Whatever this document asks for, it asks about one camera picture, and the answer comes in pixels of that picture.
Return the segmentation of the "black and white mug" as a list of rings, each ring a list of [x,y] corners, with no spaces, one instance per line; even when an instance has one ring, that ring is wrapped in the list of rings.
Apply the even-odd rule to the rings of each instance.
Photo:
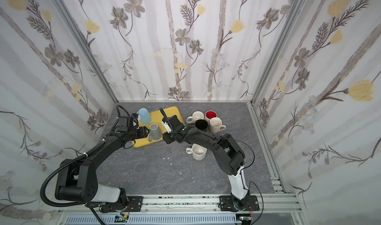
[[[208,122],[204,119],[197,120],[194,125],[198,130],[203,132],[206,132],[209,127]]]

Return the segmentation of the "pink mug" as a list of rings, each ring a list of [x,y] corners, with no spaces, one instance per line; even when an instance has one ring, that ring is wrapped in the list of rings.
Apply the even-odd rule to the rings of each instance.
[[[223,125],[222,120],[219,117],[214,117],[209,121],[209,130],[211,133],[216,134],[225,129],[226,126]]]

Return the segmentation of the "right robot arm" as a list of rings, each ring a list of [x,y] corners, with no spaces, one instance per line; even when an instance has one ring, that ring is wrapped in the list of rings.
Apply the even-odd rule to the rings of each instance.
[[[228,175],[231,185],[231,201],[225,204],[227,211],[245,210],[251,193],[244,176],[245,153],[230,134],[218,136],[203,132],[195,126],[185,126],[177,116],[168,117],[164,111],[162,125],[167,132],[162,137],[166,144],[173,142],[197,144],[211,151],[220,169]]]

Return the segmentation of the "yellow tray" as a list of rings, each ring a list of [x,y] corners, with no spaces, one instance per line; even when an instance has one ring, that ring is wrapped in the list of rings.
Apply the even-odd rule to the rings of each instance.
[[[180,114],[180,111],[177,107],[169,107],[169,108],[165,108],[163,110],[169,118],[176,115],[178,120],[182,124],[185,124],[184,120]],[[151,115],[151,122],[149,124],[143,124],[143,123],[141,123],[141,121],[139,121],[140,127],[146,126],[149,129],[150,125],[154,123],[154,124],[158,125],[158,127],[161,129],[162,133],[167,132],[166,128],[162,125],[162,119],[164,118],[162,113],[160,111],[154,111],[154,112],[151,112],[150,115]],[[162,140],[163,139],[160,138],[159,140],[153,140],[150,142],[148,140],[148,137],[143,138],[143,139],[136,139],[136,143],[134,144],[134,147],[139,148],[139,147],[142,147],[142,146],[154,143],[154,142],[162,141]]]

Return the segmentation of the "aluminium mounting rail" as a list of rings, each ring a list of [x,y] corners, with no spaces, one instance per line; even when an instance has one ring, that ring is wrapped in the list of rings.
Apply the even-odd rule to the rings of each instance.
[[[301,213],[302,207],[295,194],[252,194],[257,197],[260,213]],[[219,194],[198,195],[143,195],[140,212],[131,214],[218,214],[223,213],[218,207]]]

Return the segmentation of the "white speckled mug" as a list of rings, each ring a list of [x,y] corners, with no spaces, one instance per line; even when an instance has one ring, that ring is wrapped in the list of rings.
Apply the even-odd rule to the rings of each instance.
[[[188,124],[194,124],[198,120],[204,120],[204,114],[203,112],[197,111],[192,114],[192,116],[189,116],[186,120]]]

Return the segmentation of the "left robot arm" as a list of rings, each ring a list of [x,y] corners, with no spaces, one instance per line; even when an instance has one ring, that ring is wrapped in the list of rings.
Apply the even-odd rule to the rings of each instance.
[[[41,200],[52,207],[98,205],[102,213],[118,212],[129,207],[123,188],[98,182],[98,167],[127,142],[148,137],[149,129],[140,127],[138,115],[120,116],[102,141],[75,159],[66,159],[42,183]]]

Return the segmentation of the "grey mug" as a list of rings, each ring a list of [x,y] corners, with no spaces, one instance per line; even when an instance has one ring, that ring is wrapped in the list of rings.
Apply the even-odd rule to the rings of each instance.
[[[149,142],[157,141],[162,138],[161,128],[158,126],[158,124],[155,124],[155,123],[151,124],[149,127],[149,130],[150,130],[149,136],[148,136]]]

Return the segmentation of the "beige mug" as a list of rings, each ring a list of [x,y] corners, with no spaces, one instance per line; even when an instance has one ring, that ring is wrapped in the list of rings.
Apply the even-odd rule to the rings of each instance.
[[[202,161],[206,157],[207,148],[193,144],[191,147],[186,148],[186,153],[192,155],[195,160]]]

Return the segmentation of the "light blue mug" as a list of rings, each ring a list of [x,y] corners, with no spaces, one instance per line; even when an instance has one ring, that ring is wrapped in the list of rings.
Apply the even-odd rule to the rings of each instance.
[[[138,111],[138,118],[141,122],[141,124],[150,124],[152,119],[151,119],[151,115],[150,115],[150,112],[146,109],[146,108],[141,108],[139,111]]]

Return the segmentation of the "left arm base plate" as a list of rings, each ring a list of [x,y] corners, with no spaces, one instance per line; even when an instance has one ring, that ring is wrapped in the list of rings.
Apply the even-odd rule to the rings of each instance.
[[[126,196],[121,195],[120,198],[114,202],[105,202],[99,207],[101,213],[111,212],[140,212],[142,207],[143,196]]]

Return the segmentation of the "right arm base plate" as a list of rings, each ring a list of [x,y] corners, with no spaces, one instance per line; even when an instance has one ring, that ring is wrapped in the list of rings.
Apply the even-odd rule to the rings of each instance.
[[[260,205],[254,195],[246,196],[243,200],[235,198],[233,195],[221,195],[218,207],[223,212],[250,212],[259,211]]]

